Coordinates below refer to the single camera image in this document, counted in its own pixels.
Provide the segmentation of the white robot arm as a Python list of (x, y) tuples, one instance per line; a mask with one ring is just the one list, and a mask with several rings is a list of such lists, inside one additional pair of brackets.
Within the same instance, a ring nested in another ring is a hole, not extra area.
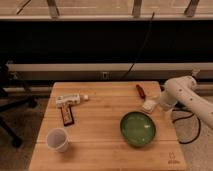
[(180, 102), (213, 129), (213, 103), (197, 95), (194, 92), (196, 86), (197, 82), (192, 76), (168, 79), (161, 92), (159, 104), (168, 111)]

